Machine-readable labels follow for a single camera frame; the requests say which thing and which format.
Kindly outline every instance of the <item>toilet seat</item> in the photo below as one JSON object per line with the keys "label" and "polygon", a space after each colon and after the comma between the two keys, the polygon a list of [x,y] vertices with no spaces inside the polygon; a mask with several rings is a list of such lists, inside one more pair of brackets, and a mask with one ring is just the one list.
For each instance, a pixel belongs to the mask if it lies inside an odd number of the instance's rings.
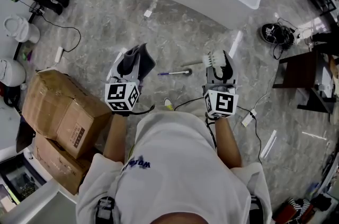
{"label": "toilet seat", "polygon": [[15,38],[18,42],[30,40],[33,43],[37,43],[40,38],[39,29],[35,25],[30,24],[25,18],[16,14],[8,16],[3,26],[6,34]]}

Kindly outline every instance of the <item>shoe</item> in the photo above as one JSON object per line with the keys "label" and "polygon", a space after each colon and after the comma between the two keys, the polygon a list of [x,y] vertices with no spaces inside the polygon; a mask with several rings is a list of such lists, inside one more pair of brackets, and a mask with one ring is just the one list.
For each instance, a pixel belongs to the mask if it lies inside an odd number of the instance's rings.
{"label": "shoe", "polygon": [[260,36],[265,42],[270,44],[281,45],[286,40],[282,27],[276,23],[268,23],[263,25],[260,29]]}
{"label": "shoe", "polygon": [[170,111],[174,111],[173,104],[169,98],[164,99],[164,106]]}
{"label": "shoe", "polygon": [[57,4],[56,6],[55,6],[55,10],[54,10],[54,12],[55,13],[57,13],[58,15],[61,15],[61,13],[63,12],[63,7],[60,5],[60,4]]}
{"label": "shoe", "polygon": [[66,1],[63,3],[63,7],[66,8],[68,5],[69,5],[69,0],[66,0]]}

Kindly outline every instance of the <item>person in white t-shirt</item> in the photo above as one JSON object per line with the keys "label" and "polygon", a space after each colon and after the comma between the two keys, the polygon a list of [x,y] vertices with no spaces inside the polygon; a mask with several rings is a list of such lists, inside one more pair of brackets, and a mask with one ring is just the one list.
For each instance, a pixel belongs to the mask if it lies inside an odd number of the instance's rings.
{"label": "person in white t-shirt", "polygon": [[78,224],[270,223],[262,166],[242,167],[227,119],[215,121],[216,149],[193,114],[149,114],[124,164],[126,122],[114,115],[103,155],[93,158],[79,189]]}

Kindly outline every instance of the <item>extension cord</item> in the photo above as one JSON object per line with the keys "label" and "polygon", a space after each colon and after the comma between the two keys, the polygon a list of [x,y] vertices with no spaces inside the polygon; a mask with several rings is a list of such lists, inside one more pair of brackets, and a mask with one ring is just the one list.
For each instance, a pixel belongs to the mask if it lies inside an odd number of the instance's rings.
{"label": "extension cord", "polygon": [[63,52],[64,52],[63,47],[59,46],[59,47],[58,47],[57,54],[56,54],[56,56],[55,56],[55,60],[54,60],[55,63],[59,63],[59,62],[60,62],[61,56],[63,55]]}
{"label": "extension cord", "polygon": [[[253,114],[253,116],[256,115],[256,112],[254,109],[251,110],[251,113]],[[247,127],[250,124],[250,122],[253,120],[251,113],[248,113],[247,116],[243,119],[242,121],[243,126]]]}

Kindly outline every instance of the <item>black shoe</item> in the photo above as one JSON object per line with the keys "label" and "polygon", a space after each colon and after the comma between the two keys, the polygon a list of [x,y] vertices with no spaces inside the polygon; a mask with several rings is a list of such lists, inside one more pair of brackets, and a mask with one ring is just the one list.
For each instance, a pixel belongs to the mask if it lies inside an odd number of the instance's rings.
{"label": "black shoe", "polygon": [[281,45],[286,40],[282,27],[276,23],[263,25],[260,29],[260,35],[265,42],[270,44]]}
{"label": "black shoe", "polygon": [[68,5],[69,5],[69,0],[66,0],[66,1],[63,3],[63,7],[66,8]]}
{"label": "black shoe", "polygon": [[61,13],[63,12],[63,7],[60,4],[55,5],[55,9],[54,12],[57,13],[58,15],[61,15]]}

